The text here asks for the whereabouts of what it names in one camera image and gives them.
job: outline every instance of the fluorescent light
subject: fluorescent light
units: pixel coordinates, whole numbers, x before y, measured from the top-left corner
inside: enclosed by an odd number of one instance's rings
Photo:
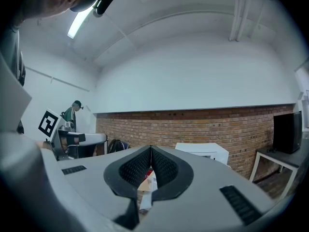
[[[80,28],[81,24],[83,23],[83,21],[85,21],[86,17],[89,15],[89,13],[92,11],[92,7],[90,7],[89,9],[79,12],[76,16],[76,18],[74,19],[69,32],[68,32],[68,36],[72,39],[74,39],[78,29]]]

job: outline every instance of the black mesh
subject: black mesh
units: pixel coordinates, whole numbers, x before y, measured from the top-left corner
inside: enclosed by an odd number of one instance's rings
[[[235,186],[223,187],[220,191],[245,225],[249,225],[262,216]]]
[[[151,151],[146,150],[123,164],[119,169],[120,176],[136,188],[142,183],[150,166]]]
[[[152,150],[151,166],[155,172],[158,188],[174,180],[178,174],[177,164],[156,150]]]
[[[85,166],[76,166],[76,167],[72,167],[72,168],[66,168],[66,169],[61,169],[62,172],[64,173],[64,175],[67,175],[67,174],[72,174],[72,173],[75,173],[75,172],[79,172],[81,170],[85,170],[87,169]]]

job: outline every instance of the gray surface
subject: gray surface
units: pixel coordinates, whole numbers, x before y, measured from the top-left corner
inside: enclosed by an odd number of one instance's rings
[[[226,165],[168,147],[160,148],[185,159],[193,168],[194,179],[177,199],[154,202],[135,231],[231,231],[244,228],[219,191],[219,188],[228,185],[234,185],[261,213],[273,207],[273,201],[258,186]]]
[[[44,231],[128,231],[102,216],[72,188],[53,153],[17,133],[0,133],[3,181]]]
[[[264,216],[262,216],[257,221],[249,224],[246,227],[246,231],[255,232],[255,231],[263,231],[265,226],[269,226],[273,220],[279,216],[290,204],[293,196],[288,196],[282,199],[280,202],[276,203],[276,205],[268,211]]]
[[[123,214],[126,211],[128,199],[113,194],[105,184],[103,173],[112,161],[133,153],[139,148],[106,156],[60,162],[56,162],[51,151],[41,150],[47,180],[56,199],[82,224],[85,230],[122,230],[120,226],[107,218],[113,219]],[[162,149],[185,159],[193,168],[194,180],[177,199],[154,202],[150,212],[134,231],[187,232],[245,229],[240,218],[219,191],[219,188],[227,185],[236,186],[262,213],[267,212],[273,206],[272,200],[259,187],[224,164],[167,147],[162,147]],[[63,168],[78,165],[84,165],[87,169],[69,175],[64,175],[61,171]]]
[[[270,149],[270,147],[260,148],[257,152],[299,168],[309,154],[309,139],[303,139],[301,148],[292,154],[286,154],[280,151],[267,152],[268,149]]]
[[[60,169],[79,165],[85,166],[86,170],[65,175],[66,180],[95,210],[109,219],[115,219],[126,212],[130,199],[116,196],[112,192],[104,181],[104,170],[113,161],[140,148],[136,147],[97,157],[59,161],[58,165]]]

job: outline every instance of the white box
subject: white box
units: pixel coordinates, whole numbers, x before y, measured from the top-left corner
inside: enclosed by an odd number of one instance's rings
[[[184,144],[177,143],[175,149],[208,157],[227,165],[228,151],[216,143],[210,144]]]

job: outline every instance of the white wall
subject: white wall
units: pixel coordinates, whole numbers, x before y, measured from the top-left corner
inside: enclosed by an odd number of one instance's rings
[[[75,100],[84,106],[76,113],[77,131],[94,132],[90,99],[97,82],[96,69],[40,27],[23,25],[20,44],[26,66],[24,88],[32,97],[21,119],[25,135],[45,140],[38,126],[46,109],[60,114]]]
[[[277,16],[277,33],[272,47],[282,60],[290,76],[295,76],[295,71],[309,58],[309,48],[295,21],[280,5]],[[299,97],[301,89],[296,78],[292,79],[293,94]]]
[[[296,71],[296,79],[299,83],[299,89],[303,92],[297,102],[298,109],[303,114],[303,131],[309,132],[309,100],[306,90],[309,90],[309,61]]]
[[[243,37],[193,34],[141,47],[106,67],[95,113],[295,103],[274,50]]]

